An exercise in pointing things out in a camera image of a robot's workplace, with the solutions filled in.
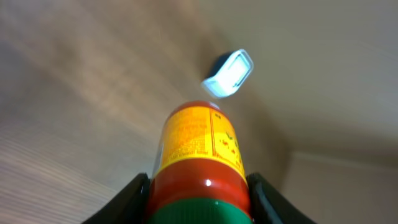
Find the red yellow sauce bottle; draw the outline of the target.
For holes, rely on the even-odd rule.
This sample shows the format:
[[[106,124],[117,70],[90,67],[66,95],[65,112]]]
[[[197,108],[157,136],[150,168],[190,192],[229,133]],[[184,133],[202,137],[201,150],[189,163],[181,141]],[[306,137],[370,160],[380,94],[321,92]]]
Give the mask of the red yellow sauce bottle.
[[[175,109],[162,131],[145,223],[251,223],[233,125],[208,101]]]

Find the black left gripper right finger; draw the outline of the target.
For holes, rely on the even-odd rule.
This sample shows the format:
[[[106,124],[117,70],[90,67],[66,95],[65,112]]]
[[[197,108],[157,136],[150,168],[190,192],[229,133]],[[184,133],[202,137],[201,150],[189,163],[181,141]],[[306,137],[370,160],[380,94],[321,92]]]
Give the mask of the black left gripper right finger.
[[[315,224],[294,207],[260,173],[247,176],[251,211],[256,224]]]

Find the white barcode scanner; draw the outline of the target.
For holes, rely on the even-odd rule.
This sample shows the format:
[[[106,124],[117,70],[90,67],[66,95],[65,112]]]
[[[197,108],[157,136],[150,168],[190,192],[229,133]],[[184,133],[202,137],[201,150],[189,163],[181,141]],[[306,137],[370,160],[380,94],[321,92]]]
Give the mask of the white barcode scanner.
[[[253,69],[246,50],[227,52],[217,58],[201,85],[213,98],[226,98],[239,90]]]

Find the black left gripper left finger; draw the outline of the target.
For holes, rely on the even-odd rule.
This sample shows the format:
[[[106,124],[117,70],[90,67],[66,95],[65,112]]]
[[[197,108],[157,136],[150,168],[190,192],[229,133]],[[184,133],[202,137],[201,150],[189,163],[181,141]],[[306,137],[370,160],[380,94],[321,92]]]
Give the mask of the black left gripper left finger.
[[[102,209],[82,224],[141,224],[149,198],[150,178],[139,173]]]

